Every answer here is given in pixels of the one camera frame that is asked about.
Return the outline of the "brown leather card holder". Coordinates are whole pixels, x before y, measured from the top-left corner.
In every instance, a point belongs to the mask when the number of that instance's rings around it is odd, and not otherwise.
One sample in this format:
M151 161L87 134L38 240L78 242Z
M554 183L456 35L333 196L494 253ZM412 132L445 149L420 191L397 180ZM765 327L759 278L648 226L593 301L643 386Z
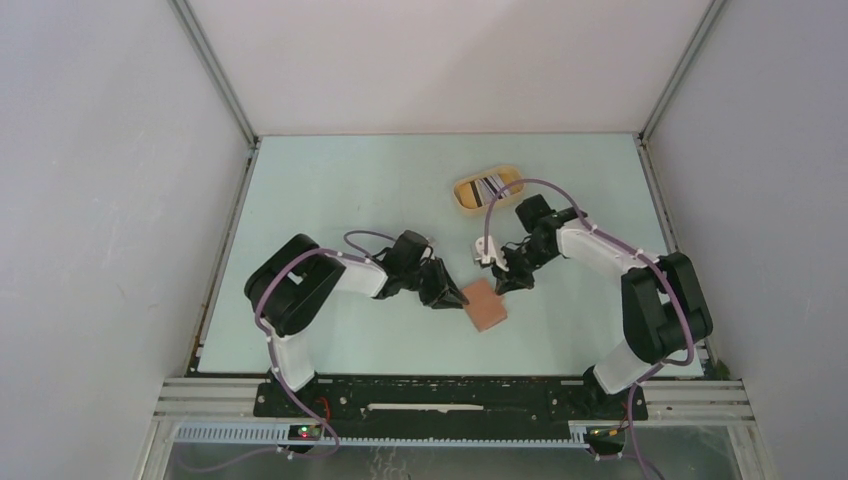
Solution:
M503 299L488 280L480 278L462 289L468 303L463 306L472 325L478 332L484 332L508 318Z

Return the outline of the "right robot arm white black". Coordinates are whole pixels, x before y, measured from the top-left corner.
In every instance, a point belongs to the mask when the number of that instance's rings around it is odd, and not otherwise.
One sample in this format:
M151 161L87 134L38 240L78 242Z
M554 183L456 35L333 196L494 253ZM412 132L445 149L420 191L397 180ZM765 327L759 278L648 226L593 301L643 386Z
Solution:
M694 362L695 345L712 333L713 322L689 257L632 247L576 206L556 211L541 195L515 212L527 233L523 241L500 246L484 234L474 243L475 259L490 268L497 294L533 288L535 272L557 258L579 262L620 291L624 339L585 374L581 402L588 414L606 418L620 407L625 389L666 365Z

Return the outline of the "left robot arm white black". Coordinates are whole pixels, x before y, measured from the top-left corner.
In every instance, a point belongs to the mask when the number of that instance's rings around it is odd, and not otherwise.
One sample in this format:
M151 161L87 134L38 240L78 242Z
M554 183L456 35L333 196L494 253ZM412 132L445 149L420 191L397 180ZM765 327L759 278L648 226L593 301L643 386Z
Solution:
M246 281L244 295L265 337L271 375L282 385L277 402L290 415L304 416L315 406L309 384L315 368L304 332L333 293L384 300L410 291L435 310L470 304L425 236L406 230L391 240L376 254L362 249L354 255L297 234Z

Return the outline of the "stack of cards in tray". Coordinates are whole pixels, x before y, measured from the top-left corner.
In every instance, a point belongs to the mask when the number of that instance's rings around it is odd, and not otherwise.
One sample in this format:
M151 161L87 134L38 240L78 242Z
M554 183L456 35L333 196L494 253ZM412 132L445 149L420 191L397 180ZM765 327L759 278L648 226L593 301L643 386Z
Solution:
M498 196L495 196L501 188L511 181L512 178L509 175L495 173L461 182L456 187L455 194L464 208L481 208L491 203L495 198L500 200L512 195L511 189L505 189Z

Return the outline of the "cream oval tray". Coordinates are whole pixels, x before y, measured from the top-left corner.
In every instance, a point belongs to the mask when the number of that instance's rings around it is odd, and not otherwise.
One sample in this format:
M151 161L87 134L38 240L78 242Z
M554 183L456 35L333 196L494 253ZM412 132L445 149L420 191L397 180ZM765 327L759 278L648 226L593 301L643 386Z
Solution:
M510 187L498 196L495 194L507 184L522 178L515 166L496 166L458 180L453 186L453 195L461 213L484 215L491 203L494 203L494 209L516 203L523 196L522 185Z

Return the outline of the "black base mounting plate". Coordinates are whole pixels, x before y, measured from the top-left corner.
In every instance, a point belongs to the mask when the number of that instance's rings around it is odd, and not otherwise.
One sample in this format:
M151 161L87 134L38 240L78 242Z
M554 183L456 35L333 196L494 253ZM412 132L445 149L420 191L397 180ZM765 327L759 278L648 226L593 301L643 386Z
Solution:
M605 395L560 376L387 376L318 374L293 396L267 379L259 418L306 418L305 409L350 440L567 440L571 424L645 420L642 392Z

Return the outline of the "aluminium frame front rail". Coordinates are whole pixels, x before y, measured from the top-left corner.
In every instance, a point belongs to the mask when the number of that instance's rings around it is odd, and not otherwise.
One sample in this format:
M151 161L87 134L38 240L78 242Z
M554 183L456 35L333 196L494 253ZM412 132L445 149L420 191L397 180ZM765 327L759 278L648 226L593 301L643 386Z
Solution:
M170 378L164 381L154 417L253 422L258 378ZM753 426L755 416L740 381L646 382L641 404L646 426Z

